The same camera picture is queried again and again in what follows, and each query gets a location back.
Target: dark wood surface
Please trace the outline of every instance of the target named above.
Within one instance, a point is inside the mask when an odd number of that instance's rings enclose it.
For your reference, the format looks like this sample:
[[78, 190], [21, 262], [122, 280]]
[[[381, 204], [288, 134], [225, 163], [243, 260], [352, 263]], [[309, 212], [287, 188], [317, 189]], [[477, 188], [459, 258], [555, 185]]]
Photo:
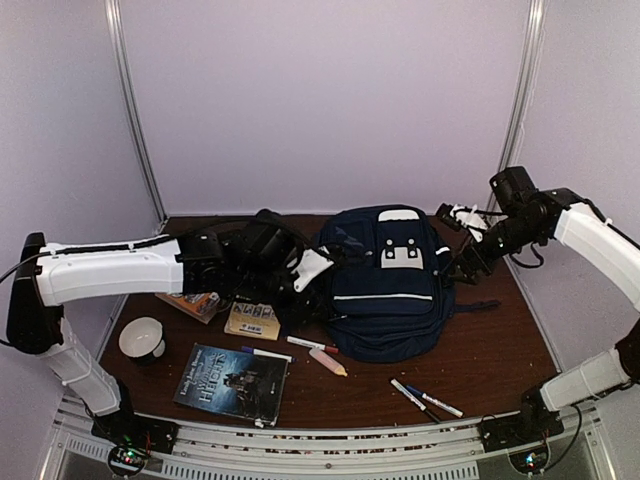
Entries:
[[[290, 216], [287, 222], [306, 234], [320, 229], [326, 217]], [[210, 219], [174, 218], [167, 231], [178, 232]], [[452, 246], [460, 235], [438, 221], [434, 226]], [[227, 312], [209, 325], [179, 312], [154, 295], [132, 295], [117, 321], [101, 364], [129, 387], [136, 410], [184, 420], [220, 424], [241, 421], [173, 403], [184, 366], [195, 342], [228, 349], [242, 345], [295, 356], [290, 366], [280, 409], [282, 428], [350, 428], [427, 423], [427, 418], [389, 384], [391, 377], [422, 388], [453, 405], [465, 416], [482, 416], [519, 408], [523, 391], [555, 374], [551, 357], [506, 264], [477, 286], [459, 285], [458, 303], [498, 299], [502, 305], [487, 312], [456, 314], [431, 352], [391, 365], [359, 363], [336, 358], [349, 377], [337, 377], [311, 360], [307, 349], [286, 343], [226, 335]], [[118, 336], [129, 321], [151, 316], [164, 325], [168, 348], [157, 363], [133, 365], [118, 349]], [[318, 326], [297, 332], [301, 337], [330, 343]], [[454, 417], [433, 408], [444, 419]]]

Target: yellow book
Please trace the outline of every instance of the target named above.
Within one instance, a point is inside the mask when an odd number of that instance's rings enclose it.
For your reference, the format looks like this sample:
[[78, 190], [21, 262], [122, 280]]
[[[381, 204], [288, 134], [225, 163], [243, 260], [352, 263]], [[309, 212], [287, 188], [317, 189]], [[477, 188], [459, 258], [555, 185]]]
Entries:
[[280, 322], [269, 305], [233, 302], [224, 333], [277, 340]]

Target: dark book cover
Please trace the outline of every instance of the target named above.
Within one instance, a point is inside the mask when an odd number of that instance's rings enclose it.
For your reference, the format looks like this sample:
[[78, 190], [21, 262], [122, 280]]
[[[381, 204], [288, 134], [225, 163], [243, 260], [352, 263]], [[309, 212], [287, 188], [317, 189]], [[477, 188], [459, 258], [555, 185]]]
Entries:
[[196, 343], [173, 401], [274, 426], [288, 362]]

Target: backpack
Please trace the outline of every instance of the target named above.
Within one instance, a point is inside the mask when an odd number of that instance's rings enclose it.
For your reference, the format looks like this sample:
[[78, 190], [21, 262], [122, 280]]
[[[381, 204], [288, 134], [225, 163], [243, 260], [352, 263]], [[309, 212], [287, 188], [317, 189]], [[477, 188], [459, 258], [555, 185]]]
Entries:
[[422, 210], [346, 210], [325, 223], [316, 243], [338, 245], [347, 257], [321, 287], [330, 310], [326, 330], [342, 353], [393, 363], [436, 346], [456, 310], [456, 292], [442, 273], [451, 250]]

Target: white wall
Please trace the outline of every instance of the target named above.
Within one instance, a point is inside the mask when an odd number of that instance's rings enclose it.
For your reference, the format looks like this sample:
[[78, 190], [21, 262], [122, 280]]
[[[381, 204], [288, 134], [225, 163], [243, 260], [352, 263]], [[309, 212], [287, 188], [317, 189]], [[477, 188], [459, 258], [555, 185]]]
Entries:
[[[1, 0], [0, 38], [0, 271], [17, 262], [32, 231], [62, 243], [149, 235], [154, 215], [104, 2]], [[4, 312], [9, 285], [0, 289]], [[93, 351], [113, 305], [104, 298], [67, 308]], [[0, 314], [2, 337], [5, 321]], [[0, 476], [32, 479], [62, 390], [35, 358], [6, 347], [0, 378]]]
[[488, 200], [529, 2], [122, 2], [170, 214]]
[[[535, 96], [518, 163], [539, 188], [566, 186], [591, 198], [640, 239], [640, 3], [550, 2]], [[638, 319], [617, 289], [559, 245], [544, 268], [519, 271], [562, 367], [624, 337]], [[640, 387], [599, 408], [620, 478], [640, 471]]]

